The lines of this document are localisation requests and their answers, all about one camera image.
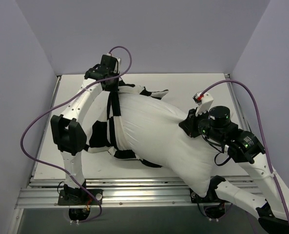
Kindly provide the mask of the black white checkered pillowcase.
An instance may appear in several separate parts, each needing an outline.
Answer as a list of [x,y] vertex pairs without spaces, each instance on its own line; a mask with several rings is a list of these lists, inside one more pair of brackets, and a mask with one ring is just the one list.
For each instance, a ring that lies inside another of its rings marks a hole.
[[88,140],[84,150],[89,153],[107,151],[111,156],[118,160],[138,160],[147,167],[161,168],[161,165],[140,158],[129,148],[124,150],[118,148],[115,133],[115,130],[118,130],[118,128],[115,127],[115,124],[120,121],[120,119],[113,119],[110,114],[112,113],[115,116],[121,115],[119,94],[137,94],[161,100],[166,94],[168,94],[169,90],[148,91],[144,86],[128,84],[123,80],[120,80],[117,85],[107,85],[104,90],[110,92],[107,105],[98,120],[88,131]]

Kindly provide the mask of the white pillow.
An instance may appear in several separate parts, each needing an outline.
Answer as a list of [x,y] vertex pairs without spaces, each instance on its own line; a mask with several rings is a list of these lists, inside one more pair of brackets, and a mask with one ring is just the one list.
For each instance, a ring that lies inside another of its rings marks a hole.
[[187,114],[152,97],[120,94],[121,126],[127,147],[139,159],[166,167],[205,197],[215,150],[201,136],[189,137],[179,123]]

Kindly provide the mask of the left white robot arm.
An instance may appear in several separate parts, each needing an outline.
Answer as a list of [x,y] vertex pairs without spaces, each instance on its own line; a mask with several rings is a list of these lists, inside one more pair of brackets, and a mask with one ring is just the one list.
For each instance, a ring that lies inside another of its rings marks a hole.
[[86,146],[87,136],[82,128],[82,122],[96,99],[106,88],[118,89],[118,79],[93,84],[97,80],[116,77],[120,74],[121,59],[107,53],[101,62],[90,68],[77,92],[77,97],[59,115],[53,115],[50,120],[53,141],[61,152],[64,169],[68,171],[64,182],[64,196],[75,204],[82,204],[87,197],[85,178],[82,171],[81,152]]

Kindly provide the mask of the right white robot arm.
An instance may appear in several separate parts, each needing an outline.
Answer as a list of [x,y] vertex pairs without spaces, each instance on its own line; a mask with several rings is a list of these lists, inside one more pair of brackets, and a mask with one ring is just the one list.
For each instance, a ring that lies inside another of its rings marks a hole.
[[238,187],[222,176],[210,179],[205,194],[195,200],[205,203],[229,202],[257,219],[269,234],[289,234],[289,188],[269,161],[265,145],[250,131],[232,122],[228,107],[190,109],[180,122],[188,136],[201,137],[218,152],[227,154],[249,176],[259,194]]

